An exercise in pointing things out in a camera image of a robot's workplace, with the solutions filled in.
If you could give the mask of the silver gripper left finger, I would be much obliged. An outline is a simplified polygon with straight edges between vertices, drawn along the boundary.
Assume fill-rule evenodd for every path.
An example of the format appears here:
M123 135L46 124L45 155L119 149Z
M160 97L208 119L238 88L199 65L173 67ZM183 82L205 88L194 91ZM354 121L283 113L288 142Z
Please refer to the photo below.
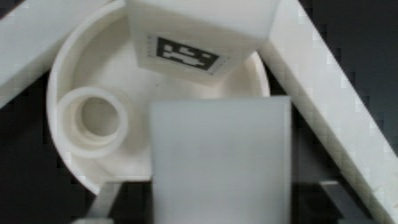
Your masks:
M87 214L73 221L73 224L114 224L110 212L121 191L121 186L121 182L107 182L103 184Z

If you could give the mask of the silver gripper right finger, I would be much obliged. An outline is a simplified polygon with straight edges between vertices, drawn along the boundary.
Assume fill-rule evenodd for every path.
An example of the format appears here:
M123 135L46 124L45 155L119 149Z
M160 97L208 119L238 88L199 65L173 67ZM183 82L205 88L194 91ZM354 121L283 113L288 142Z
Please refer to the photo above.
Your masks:
M320 187L341 214L338 224L377 224L375 220L366 216L361 208L357 207L356 201L340 182L322 181Z

